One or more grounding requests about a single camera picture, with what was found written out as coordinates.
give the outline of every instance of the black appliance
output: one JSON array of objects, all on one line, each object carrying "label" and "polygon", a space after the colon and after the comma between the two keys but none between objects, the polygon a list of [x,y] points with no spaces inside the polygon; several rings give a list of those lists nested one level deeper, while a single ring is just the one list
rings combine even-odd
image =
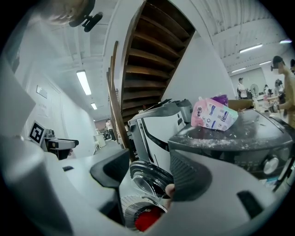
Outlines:
[{"label": "black appliance", "polygon": [[95,6],[95,0],[88,0],[87,5],[80,13],[80,15],[72,22],[69,23],[71,27],[77,27],[82,24],[85,32],[89,32],[92,28],[102,19],[103,13],[99,12],[94,16],[90,16]]},{"label": "black appliance", "polygon": [[182,150],[238,165],[276,190],[292,166],[295,130],[276,117],[256,110],[239,112],[227,130],[187,125],[169,140],[170,150]]}]

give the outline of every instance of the wooden handrail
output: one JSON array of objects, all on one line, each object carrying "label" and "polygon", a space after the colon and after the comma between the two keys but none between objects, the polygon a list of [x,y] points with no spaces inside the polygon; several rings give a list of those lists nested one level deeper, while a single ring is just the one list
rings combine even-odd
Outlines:
[{"label": "wooden handrail", "polygon": [[110,107],[111,107],[112,130],[114,131],[115,138],[117,140],[117,143],[119,144],[119,138],[118,138],[118,131],[117,131],[117,126],[116,126],[116,120],[115,120],[115,117],[114,117],[114,112],[112,110],[112,105],[111,104],[110,104]]},{"label": "wooden handrail", "polygon": [[126,132],[126,129],[124,126],[119,102],[117,100],[115,85],[114,85],[114,71],[115,71],[115,60],[116,60],[117,48],[118,48],[118,41],[116,41],[115,45],[114,45],[113,56],[111,58],[111,68],[110,68],[109,72],[106,73],[106,80],[107,80],[108,91],[109,91],[109,96],[110,96],[111,112],[112,112],[112,114],[114,116],[114,120],[115,120],[115,124],[113,126],[113,129],[114,129],[114,127],[116,127],[116,124],[117,124],[118,131],[119,131],[119,134],[122,138],[124,148],[129,149],[130,160],[131,160],[131,162],[133,162],[136,159],[135,159],[135,155],[133,153],[131,143],[129,141],[129,138],[127,136],[127,132]]}]

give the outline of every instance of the person in white shirt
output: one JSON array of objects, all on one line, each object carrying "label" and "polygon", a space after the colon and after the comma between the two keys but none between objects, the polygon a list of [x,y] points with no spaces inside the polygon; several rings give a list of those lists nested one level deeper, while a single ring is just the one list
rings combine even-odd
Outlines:
[{"label": "person in white shirt", "polygon": [[113,129],[112,129],[112,123],[111,123],[111,120],[106,120],[106,128],[107,128],[107,130],[109,131],[112,140],[113,140],[113,141],[116,141],[116,137],[115,137],[114,131],[113,131]]},{"label": "person in white shirt", "polygon": [[245,86],[243,85],[243,78],[239,78],[239,84],[238,84],[237,91],[238,91],[239,97],[241,97],[241,99],[248,99]]}]

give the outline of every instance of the cardboard box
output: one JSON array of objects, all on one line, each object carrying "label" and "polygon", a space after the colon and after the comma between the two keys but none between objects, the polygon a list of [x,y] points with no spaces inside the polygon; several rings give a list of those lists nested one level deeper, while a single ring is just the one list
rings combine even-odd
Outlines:
[{"label": "cardboard box", "polygon": [[252,100],[229,100],[229,108],[238,112],[253,109],[254,104]]}]

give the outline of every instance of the person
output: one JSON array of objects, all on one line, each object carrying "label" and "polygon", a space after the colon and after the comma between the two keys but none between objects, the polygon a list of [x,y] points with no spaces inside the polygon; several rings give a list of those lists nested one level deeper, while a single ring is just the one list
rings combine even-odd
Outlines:
[{"label": "person", "polygon": [[275,95],[279,95],[283,91],[283,82],[280,79],[275,81]]},{"label": "person", "polygon": [[291,60],[291,71],[295,75],[295,60],[294,59]]},{"label": "person", "polygon": [[278,108],[288,112],[288,123],[295,128],[295,75],[285,65],[283,58],[280,56],[273,58],[271,71],[275,74],[284,75],[286,102],[278,105]]},{"label": "person", "polygon": [[111,123],[111,120],[110,119],[106,120],[106,128],[109,131],[112,140],[113,141],[116,141],[116,137],[115,137],[114,131],[112,129],[112,123]]},{"label": "person", "polygon": [[268,97],[271,97],[271,95],[273,94],[273,92],[271,91],[271,89],[268,87],[267,84],[264,86],[263,91]]},{"label": "person", "polygon": [[241,99],[248,99],[245,86],[243,85],[243,78],[239,78],[239,84],[238,84],[237,91],[238,91],[238,95]]}]

